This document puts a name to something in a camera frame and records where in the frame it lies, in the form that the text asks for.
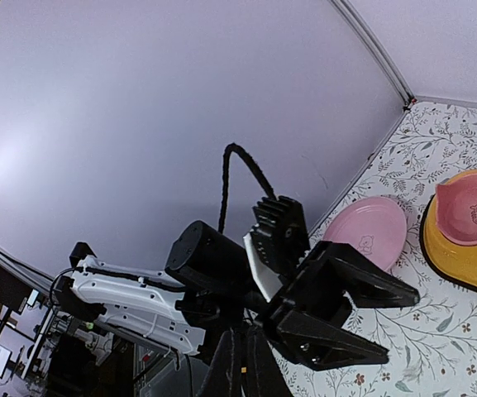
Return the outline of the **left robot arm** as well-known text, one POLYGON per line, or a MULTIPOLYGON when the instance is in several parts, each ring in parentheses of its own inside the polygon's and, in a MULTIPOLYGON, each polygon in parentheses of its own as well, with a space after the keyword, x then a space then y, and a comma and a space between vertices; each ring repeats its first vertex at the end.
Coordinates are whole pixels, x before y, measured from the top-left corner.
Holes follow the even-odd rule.
POLYGON ((311 245, 297 223, 257 223, 242 244, 191 223, 162 271, 109 265, 79 242, 51 286, 62 310, 153 347, 212 364, 230 335, 315 371, 384 364, 385 347, 344 329, 353 308, 412 307, 420 295, 346 243, 311 245))

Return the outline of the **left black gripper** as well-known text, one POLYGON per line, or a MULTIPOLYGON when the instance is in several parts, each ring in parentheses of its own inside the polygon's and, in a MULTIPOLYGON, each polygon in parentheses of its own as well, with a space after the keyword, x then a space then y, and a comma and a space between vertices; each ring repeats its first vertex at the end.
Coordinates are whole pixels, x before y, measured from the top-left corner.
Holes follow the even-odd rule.
POLYGON ((348 243, 320 241, 270 299, 251 272, 246 249, 201 221, 174 242, 165 272, 182 283, 174 305, 203 342, 218 342, 231 328, 244 329, 244 311, 257 314, 275 349, 313 371, 383 365, 389 350, 343 329, 351 314, 347 292, 358 308, 416 306, 418 290, 381 270, 348 243))

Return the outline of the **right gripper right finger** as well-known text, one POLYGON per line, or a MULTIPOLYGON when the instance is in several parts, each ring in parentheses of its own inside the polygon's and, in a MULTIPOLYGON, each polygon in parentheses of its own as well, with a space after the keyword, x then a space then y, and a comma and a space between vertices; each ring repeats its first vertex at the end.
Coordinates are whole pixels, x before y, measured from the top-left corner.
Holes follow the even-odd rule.
POLYGON ((245 369, 245 396, 293 396, 260 328, 247 331, 245 369))

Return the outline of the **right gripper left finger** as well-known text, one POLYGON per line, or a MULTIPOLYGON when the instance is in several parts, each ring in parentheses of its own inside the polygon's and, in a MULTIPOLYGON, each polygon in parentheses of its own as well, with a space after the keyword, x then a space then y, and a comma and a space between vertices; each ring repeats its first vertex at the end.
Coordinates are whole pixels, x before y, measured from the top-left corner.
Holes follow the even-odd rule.
POLYGON ((241 396, 241 337, 237 331, 222 334, 197 396, 241 396))

